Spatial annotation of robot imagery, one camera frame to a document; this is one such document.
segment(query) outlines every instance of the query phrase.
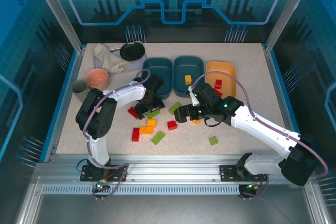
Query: black frying pan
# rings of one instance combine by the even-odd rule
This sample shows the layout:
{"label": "black frying pan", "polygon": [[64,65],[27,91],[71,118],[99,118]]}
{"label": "black frying pan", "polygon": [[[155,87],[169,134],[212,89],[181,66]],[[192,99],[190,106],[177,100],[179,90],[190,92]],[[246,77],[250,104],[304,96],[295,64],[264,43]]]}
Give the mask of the black frying pan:
{"label": "black frying pan", "polygon": [[120,56],[124,60],[139,60],[145,54],[145,48],[139,42],[128,42],[122,47],[112,48],[111,52],[120,50]]}

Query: gray cup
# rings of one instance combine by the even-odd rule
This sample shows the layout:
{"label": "gray cup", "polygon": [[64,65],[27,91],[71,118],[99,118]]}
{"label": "gray cup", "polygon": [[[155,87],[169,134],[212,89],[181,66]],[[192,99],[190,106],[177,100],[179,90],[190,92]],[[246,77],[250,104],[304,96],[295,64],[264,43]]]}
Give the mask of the gray cup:
{"label": "gray cup", "polygon": [[78,100],[83,103],[89,92],[89,86],[86,81],[78,80],[72,84],[71,90]]}

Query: yellow block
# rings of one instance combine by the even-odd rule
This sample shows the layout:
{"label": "yellow block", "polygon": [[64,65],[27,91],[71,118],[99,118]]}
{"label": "yellow block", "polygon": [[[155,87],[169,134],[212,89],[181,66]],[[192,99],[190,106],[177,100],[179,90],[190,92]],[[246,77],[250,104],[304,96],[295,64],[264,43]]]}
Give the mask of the yellow block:
{"label": "yellow block", "polygon": [[141,134],[152,134],[153,133],[153,127],[140,126],[139,131],[140,131]]}
{"label": "yellow block", "polygon": [[148,119],[147,120],[147,126],[155,128],[156,127],[156,119]]}
{"label": "yellow block", "polygon": [[193,123],[194,123],[194,124],[200,124],[201,120],[202,120],[202,119],[193,120]]}
{"label": "yellow block", "polygon": [[186,85],[191,85],[191,76],[184,76],[184,78],[185,78],[185,84]]}

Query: glass wall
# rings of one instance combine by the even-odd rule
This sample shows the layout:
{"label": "glass wall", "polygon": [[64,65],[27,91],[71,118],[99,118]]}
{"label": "glass wall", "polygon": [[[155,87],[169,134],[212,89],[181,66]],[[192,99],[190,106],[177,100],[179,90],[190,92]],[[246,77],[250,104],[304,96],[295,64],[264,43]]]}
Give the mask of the glass wall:
{"label": "glass wall", "polygon": [[266,42],[287,0],[60,0],[82,43]]}
{"label": "glass wall", "polygon": [[301,133],[317,137],[334,171],[336,0],[301,0],[274,52]]}
{"label": "glass wall", "polygon": [[45,0],[0,5],[0,223],[13,223],[40,149],[23,137],[43,145],[73,49]]}

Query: red block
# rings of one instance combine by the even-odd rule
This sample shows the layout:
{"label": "red block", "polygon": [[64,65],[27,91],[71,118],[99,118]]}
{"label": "red block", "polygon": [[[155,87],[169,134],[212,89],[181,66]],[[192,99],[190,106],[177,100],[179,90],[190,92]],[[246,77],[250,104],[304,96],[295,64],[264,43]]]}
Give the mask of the red block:
{"label": "red block", "polygon": [[170,131],[177,128],[177,123],[175,121],[167,122],[167,125],[168,125],[168,130]]}
{"label": "red block", "polygon": [[214,89],[215,90],[215,92],[216,92],[216,94],[218,94],[220,97],[222,97],[222,93],[220,93],[217,89]]}
{"label": "red block", "polygon": [[130,107],[130,109],[128,110],[128,113],[134,116],[135,119],[139,119],[134,107]]}
{"label": "red block", "polygon": [[221,80],[216,80],[215,88],[217,88],[217,89],[222,88],[222,81]]}
{"label": "red block", "polygon": [[138,142],[140,136],[140,128],[133,128],[132,142]]}

